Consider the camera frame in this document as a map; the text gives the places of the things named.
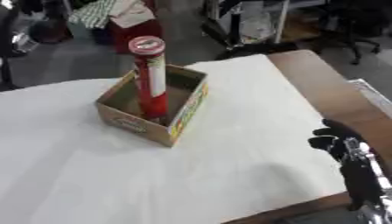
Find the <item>can lid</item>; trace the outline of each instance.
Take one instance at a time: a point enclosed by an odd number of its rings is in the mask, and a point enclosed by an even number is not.
[[[165,42],[161,38],[153,36],[142,36],[129,42],[129,50],[134,54],[153,55],[162,53],[164,49]]]

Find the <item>can label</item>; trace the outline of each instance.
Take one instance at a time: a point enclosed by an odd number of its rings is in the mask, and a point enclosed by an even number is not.
[[[150,94],[152,97],[162,95],[166,90],[165,56],[162,54],[153,59],[147,59],[150,76]]]

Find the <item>red can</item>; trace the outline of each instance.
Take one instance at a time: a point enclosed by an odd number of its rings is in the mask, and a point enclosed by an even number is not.
[[[136,84],[144,118],[159,121],[166,116],[165,42],[161,38],[144,36],[129,42],[135,55]]]

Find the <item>robotic hand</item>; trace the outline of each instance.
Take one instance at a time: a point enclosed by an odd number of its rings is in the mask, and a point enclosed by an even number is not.
[[[367,223],[392,223],[392,185],[387,166],[365,139],[340,122],[323,120],[326,128],[313,131],[311,147],[327,151],[341,164],[351,211]]]

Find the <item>cardboard box on floor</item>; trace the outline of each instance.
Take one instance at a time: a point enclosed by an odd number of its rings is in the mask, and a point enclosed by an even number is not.
[[[179,66],[166,66],[168,125],[142,118],[134,71],[126,74],[95,103],[101,119],[165,146],[173,146],[207,95],[207,75]]]

